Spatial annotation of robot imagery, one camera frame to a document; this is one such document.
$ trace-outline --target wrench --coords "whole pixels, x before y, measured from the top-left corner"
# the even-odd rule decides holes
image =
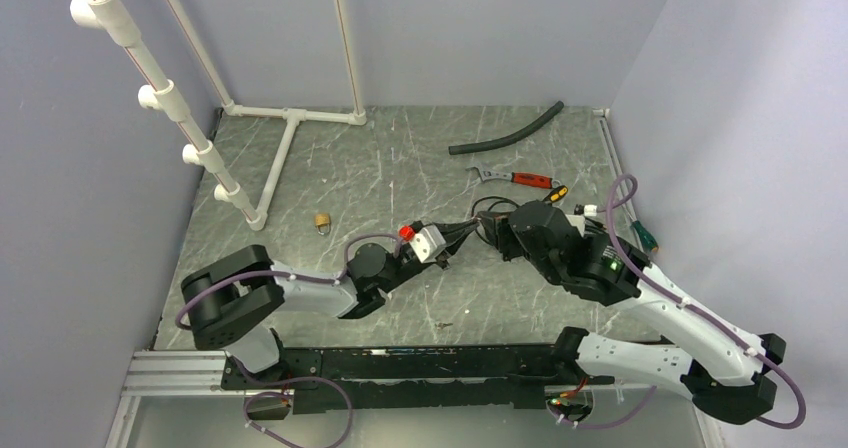
[[[545,188],[547,190],[550,190],[555,186],[562,185],[562,183],[557,180],[551,179],[549,176],[521,172],[502,173],[498,171],[492,171],[482,163],[475,163],[466,168],[466,170],[477,170],[477,174],[480,175],[481,183],[485,183],[491,180],[506,180],[512,183],[517,183],[519,185],[535,186],[536,188]]]

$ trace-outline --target gray marble surface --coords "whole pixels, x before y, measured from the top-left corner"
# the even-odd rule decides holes
[[[591,109],[566,107],[547,126],[508,148],[449,156],[448,145],[487,140],[525,126],[545,107],[381,107],[365,126],[305,122],[286,160],[268,223],[253,232],[232,206],[215,201],[214,179],[198,189],[185,244],[156,339],[156,349],[193,349],[174,326],[187,274],[246,245],[259,243],[291,266],[336,272],[344,243],[357,235],[396,232],[415,219],[466,219],[473,200],[502,195],[518,202],[545,190],[505,181],[479,183],[472,161],[502,171],[553,176],[570,192],[561,207],[602,204],[612,175]],[[285,122],[230,118],[215,145],[233,176],[258,201]],[[332,232],[320,236],[313,216],[328,212]],[[619,213],[619,230],[625,229]],[[310,313],[277,313],[266,320],[287,346],[449,345],[552,342],[566,326],[627,340],[653,340],[648,326],[548,285],[524,260],[504,263],[469,238],[451,269],[437,267],[392,293],[386,306],[361,320]]]

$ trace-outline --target red button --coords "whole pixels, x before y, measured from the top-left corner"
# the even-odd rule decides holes
[[[404,241],[409,241],[415,237],[415,230],[411,226],[404,226],[398,231],[398,234]]]

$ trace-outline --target cable clip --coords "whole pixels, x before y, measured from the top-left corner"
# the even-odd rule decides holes
[[[682,310],[682,309],[686,308],[687,306],[689,306],[691,304],[692,304],[692,298],[689,298],[688,296],[684,296],[683,298],[680,299],[680,303],[677,304],[677,307]]]

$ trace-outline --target brass padlock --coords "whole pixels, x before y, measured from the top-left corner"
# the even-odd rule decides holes
[[[318,230],[318,234],[321,236],[326,235],[330,232],[332,228],[332,224],[330,222],[330,214],[329,213],[318,213],[315,215],[315,228]]]

